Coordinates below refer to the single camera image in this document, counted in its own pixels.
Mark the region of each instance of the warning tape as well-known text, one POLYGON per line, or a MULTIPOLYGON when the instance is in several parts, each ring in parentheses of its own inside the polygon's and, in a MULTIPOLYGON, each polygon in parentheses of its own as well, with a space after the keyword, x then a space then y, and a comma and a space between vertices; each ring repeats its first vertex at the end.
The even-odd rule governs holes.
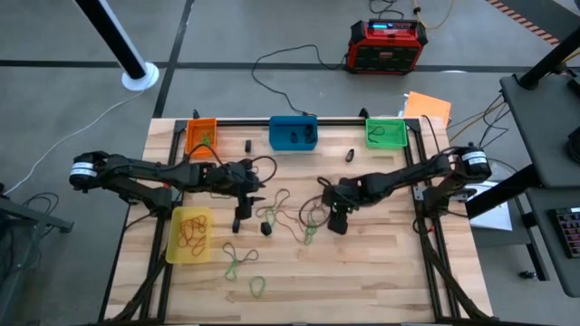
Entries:
POLYGON ((515 20, 517 23, 521 24, 522 26, 526 27, 530 32, 539 36, 542 40, 557 46, 560 44, 557 38, 549 34, 548 32, 544 31, 543 29, 536 26, 534 23, 528 21, 525 17, 521 14, 516 13, 514 10, 510 9, 507 5, 502 4, 498 0, 486 0, 489 4, 496 7, 500 12, 507 14, 509 18, 515 20))

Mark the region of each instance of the plastic bin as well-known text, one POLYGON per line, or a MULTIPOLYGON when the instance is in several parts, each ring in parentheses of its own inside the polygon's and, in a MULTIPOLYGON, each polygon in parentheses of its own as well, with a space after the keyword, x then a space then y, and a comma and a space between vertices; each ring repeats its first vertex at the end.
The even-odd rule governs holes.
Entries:
POLYGON ((366 146, 375 149, 401 149, 407 146, 405 121, 367 119, 366 146))
MULTIPOLYGON (((186 154, 201 143, 206 143, 214 150, 218 150, 218 122, 216 119, 193 119, 188 121, 185 143, 186 154)), ((209 158, 211 156, 211 151, 206 147, 200 147, 192 154, 193 158, 209 158)))
POLYGON ((211 226, 209 207, 176 207, 171 215, 165 260, 171 264, 209 262, 211 226))
POLYGON ((270 145, 274 150, 313 150, 318 142, 316 117, 270 118, 270 145))

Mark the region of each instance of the red power station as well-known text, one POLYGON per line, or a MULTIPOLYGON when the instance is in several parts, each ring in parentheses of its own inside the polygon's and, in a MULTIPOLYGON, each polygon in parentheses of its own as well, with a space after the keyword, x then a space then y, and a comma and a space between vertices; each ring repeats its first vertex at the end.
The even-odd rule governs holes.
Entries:
POLYGON ((425 26, 418 21, 359 21, 351 26, 346 67, 356 73, 404 75, 415 68, 425 44, 425 26))

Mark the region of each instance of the wooden table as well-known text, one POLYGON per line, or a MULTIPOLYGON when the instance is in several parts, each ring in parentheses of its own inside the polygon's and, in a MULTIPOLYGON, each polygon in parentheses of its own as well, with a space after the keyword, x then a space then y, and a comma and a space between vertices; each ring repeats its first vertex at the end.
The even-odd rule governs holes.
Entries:
MULTIPOLYGON (((432 119, 439 144, 448 146, 445 129, 432 119)), ((153 120, 143 159, 167 162, 174 120, 153 120)), ((428 157, 435 154, 429 125, 421 122, 428 157)), ((284 210, 296 216, 310 197, 320 195, 322 187, 316 177, 334 183, 339 177, 355 177, 371 172, 391 172, 406 167, 402 150, 368 149, 364 127, 319 127, 314 151, 275 154, 268 143, 267 127, 218 127, 217 153, 224 161, 246 157, 274 155, 278 164, 275 177, 257 195, 267 200, 255 208, 272 205, 280 188, 291 192, 284 210), (252 139, 252 153, 244 152, 246 139, 252 139), (354 160, 344 157, 354 149, 354 160)), ((409 142, 414 161, 419 161, 415 139, 409 142)), ((183 141, 180 143, 183 152, 183 141)), ((272 172, 268 160, 257 162, 259 176, 272 172)), ((187 194, 185 206, 209 206, 214 218, 211 241, 211 263, 176 265, 169 292, 168 323, 363 323, 433 321, 419 236, 411 229, 415 218, 411 189, 395 191, 372 207, 365 207, 349 217, 347 235, 337 235, 321 227, 310 245, 298 243, 290 231, 274 226, 270 237, 259 231, 263 219, 252 217, 242 222, 237 235, 231 224, 237 201, 212 199, 208 194, 187 194), (222 245, 231 242, 238 256, 250 249, 259 252, 256 262, 240 265, 237 282, 229 282, 224 272, 231 258, 222 245), (254 276, 266 278, 263 296, 255 299, 248 281, 254 276)), ((449 210, 465 214, 460 204, 449 210)), ((147 214, 144 206, 130 210, 128 222, 147 214)), ((296 232, 299 225, 280 217, 296 232)), ((486 285, 479 266, 469 220, 456 216, 441 219, 451 269, 465 292, 485 313, 491 314, 486 285)), ((145 278, 155 218, 148 218, 129 229, 121 244, 119 260, 108 300, 105 317, 121 311, 145 278)), ((444 311, 449 315, 442 280, 438 279, 444 311)), ((153 294, 153 307, 160 280, 153 294)))

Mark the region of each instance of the orange paper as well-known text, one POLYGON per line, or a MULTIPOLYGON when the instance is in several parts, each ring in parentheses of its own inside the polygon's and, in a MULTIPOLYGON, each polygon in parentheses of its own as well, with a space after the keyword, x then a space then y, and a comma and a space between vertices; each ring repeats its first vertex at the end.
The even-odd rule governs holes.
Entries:
POLYGON ((441 117, 445 128, 450 121, 451 103, 432 98, 417 92, 410 92, 405 108, 405 118, 419 118, 421 115, 428 117, 441 117))

